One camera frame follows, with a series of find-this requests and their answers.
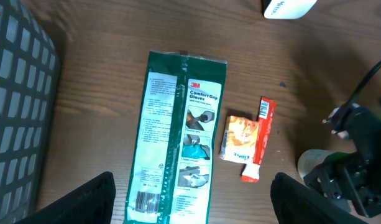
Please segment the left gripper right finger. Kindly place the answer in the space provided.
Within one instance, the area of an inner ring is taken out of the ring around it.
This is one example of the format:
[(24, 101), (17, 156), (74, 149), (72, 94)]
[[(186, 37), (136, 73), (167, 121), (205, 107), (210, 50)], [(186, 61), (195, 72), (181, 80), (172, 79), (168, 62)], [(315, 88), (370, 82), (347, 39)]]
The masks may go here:
[(275, 175), (270, 198), (279, 224), (364, 223), (283, 172)]

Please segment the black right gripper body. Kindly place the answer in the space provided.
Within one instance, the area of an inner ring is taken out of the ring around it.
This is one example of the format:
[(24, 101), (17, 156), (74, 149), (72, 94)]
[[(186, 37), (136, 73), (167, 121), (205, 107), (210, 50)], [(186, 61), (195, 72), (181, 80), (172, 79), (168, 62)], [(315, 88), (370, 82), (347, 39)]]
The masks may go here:
[(352, 105), (329, 118), (339, 121), (356, 152), (328, 155), (303, 177), (305, 184), (329, 200), (350, 200), (363, 217), (381, 214), (381, 120), (368, 109)]

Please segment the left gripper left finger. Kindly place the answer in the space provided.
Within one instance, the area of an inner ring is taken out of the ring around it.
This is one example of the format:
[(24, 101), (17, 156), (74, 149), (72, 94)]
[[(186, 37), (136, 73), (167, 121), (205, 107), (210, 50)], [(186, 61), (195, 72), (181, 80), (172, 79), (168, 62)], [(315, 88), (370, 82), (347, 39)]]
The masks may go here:
[(112, 172), (103, 172), (18, 224), (110, 224), (116, 186)]

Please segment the green lid seasoning jar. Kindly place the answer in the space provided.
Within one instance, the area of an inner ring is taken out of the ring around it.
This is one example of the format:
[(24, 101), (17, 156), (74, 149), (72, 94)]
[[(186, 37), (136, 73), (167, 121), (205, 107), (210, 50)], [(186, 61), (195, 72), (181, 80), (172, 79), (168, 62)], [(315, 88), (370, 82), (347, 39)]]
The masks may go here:
[(298, 173), (301, 179), (304, 179), (304, 177), (307, 174), (309, 174), (317, 165), (322, 164), (327, 158), (339, 159), (346, 155), (347, 153), (344, 152), (331, 152), (322, 149), (309, 149), (305, 151), (298, 160)]

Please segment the green white packet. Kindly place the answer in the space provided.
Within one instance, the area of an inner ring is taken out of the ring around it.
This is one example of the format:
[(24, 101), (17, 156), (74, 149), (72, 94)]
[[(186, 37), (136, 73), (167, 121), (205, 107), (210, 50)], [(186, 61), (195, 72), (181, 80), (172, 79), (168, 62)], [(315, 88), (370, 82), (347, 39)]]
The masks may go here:
[(126, 223), (207, 223), (226, 82), (222, 60), (149, 53)]

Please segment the small orange carton box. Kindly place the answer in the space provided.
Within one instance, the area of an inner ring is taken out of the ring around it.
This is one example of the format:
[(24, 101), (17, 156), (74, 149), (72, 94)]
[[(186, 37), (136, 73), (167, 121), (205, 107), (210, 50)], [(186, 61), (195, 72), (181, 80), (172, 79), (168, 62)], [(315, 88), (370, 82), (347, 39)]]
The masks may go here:
[(219, 156), (225, 161), (247, 164), (253, 161), (259, 122), (228, 116)]

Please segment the small red stick packet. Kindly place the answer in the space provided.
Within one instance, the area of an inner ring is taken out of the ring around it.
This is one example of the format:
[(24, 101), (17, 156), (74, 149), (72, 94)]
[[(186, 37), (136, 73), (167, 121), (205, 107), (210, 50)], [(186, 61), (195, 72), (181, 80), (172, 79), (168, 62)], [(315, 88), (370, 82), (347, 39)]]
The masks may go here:
[(273, 116), (277, 107), (273, 100), (261, 97), (258, 122), (259, 131), (255, 147), (254, 160), (250, 164), (246, 164), (242, 171), (241, 180), (243, 182), (256, 183), (260, 179), (259, 170), (265, 154), (270, 132), (272, 129)]

